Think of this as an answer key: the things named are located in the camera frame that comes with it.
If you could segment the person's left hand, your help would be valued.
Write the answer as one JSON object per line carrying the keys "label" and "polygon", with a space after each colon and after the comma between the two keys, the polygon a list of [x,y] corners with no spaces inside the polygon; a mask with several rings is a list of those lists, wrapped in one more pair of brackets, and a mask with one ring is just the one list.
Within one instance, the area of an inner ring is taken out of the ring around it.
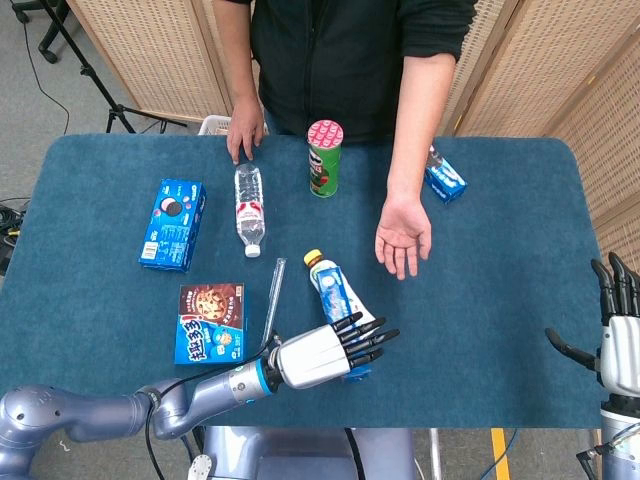
{"label": "person's left hand", "polygon": [[416,277],[432,246],[431,223],[415,196],[389,193],[375,233],[376,259],[398,280]]}

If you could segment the person's right hand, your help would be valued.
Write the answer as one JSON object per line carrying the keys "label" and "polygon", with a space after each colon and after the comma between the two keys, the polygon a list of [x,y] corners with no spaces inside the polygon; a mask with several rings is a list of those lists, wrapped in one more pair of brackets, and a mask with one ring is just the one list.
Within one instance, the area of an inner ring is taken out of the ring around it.
{"label": "person's right hand", "polygon": [[264,137],[264,115],[256,96],[235,100],[227,134],[227,149],[234,165],[240,162],[240,153],[253,159],[252,149],[258,147]]}

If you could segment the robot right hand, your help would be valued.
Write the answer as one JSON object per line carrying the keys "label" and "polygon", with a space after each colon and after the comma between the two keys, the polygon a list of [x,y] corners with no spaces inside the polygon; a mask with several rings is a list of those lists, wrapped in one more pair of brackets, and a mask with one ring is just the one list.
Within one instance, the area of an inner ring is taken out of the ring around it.
{"label": "robot right hand", "polygon": [[599,383],[611,394],[639,396],[639,274],[614,252],[608,254],[612,267],[593,259],[598,278],[602,338],[597,355],[565,342],[547,328],[545,335],[561,355],[597,374]]}

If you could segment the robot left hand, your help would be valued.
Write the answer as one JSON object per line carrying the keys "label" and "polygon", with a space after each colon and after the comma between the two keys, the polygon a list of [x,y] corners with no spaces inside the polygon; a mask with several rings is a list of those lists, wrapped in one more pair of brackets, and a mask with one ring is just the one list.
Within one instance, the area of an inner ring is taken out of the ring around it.
{"label": "robot left hand", "polygon": [[383,317],[363,323],[361,312],[293,337],[263,361],[267,384],[308,389],[370,364],[384,353],[382,344],[400,334],[382,331]]}

